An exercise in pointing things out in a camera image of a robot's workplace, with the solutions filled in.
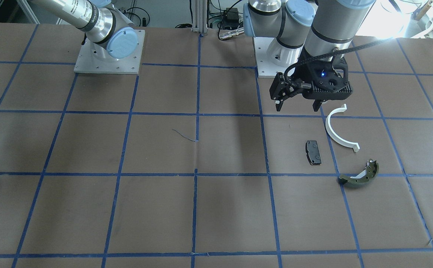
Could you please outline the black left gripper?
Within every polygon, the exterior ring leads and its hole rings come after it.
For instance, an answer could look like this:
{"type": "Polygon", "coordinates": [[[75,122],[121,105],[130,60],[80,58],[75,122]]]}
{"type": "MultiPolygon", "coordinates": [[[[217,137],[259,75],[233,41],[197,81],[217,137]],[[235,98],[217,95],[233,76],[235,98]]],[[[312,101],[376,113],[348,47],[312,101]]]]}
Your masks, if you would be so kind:
{"type": "MultiPolygon", "coordinates": [[[[298,67],[298,78],[312,86],[310,89],[304,89],[302,95],[306,99],[314,100],[314,112],[318,112],[326,100],[344,100],[352,95],[346,60],[335,63],[317,60],[307,63],[298,67]]],[[[281,112],[285,100],[275,98],[277,112],[281,112]]]]}

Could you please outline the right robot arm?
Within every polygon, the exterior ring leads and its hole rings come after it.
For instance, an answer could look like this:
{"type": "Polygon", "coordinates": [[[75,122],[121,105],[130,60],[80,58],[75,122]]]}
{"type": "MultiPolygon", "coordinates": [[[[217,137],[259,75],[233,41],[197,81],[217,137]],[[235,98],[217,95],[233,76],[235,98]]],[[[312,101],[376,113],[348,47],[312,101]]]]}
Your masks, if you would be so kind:
{"type": "Polygon", "coordinates": [[[32,0],[48,12],[84,32],[87,39],[111,57],[123,59],[138,47],[138,34],[111,0],[32,0]]]}

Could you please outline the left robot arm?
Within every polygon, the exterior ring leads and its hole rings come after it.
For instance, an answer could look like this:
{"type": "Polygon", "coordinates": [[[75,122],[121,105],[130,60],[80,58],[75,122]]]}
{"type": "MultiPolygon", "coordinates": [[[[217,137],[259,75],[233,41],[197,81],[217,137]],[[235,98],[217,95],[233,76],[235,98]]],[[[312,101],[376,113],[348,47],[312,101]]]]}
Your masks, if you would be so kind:
{"type": "Polygon", "coordinates": [[[345,100],[353,89],[344,55],[373,7],[373,0],[249,0],[243,7],[247,36],[273,38],[269,55],[284,68],[269,89],[280,111],[301,94],[317,112],[326,101],[345,100]]]}

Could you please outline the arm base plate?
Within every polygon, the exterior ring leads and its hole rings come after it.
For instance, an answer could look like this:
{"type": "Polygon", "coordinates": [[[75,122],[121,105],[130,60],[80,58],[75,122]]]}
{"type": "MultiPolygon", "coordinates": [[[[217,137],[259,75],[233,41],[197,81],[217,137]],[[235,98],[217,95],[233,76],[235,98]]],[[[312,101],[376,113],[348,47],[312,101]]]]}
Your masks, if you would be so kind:
{"type": "Polygon", "coordinates": [[[297,63],[306,37],[303,36],[297,48],[281,45],[276,37],[254,36],[254,53],[259,78],[273,78],[276,73],[284,72],[288,66],[297,63]]]}
{"type": "Polygon", "coordinates": [[[78,54],[75,73],[139,74],[146,32],[143,29],[120,29],[105,49],[87,40],[78,54]]]}

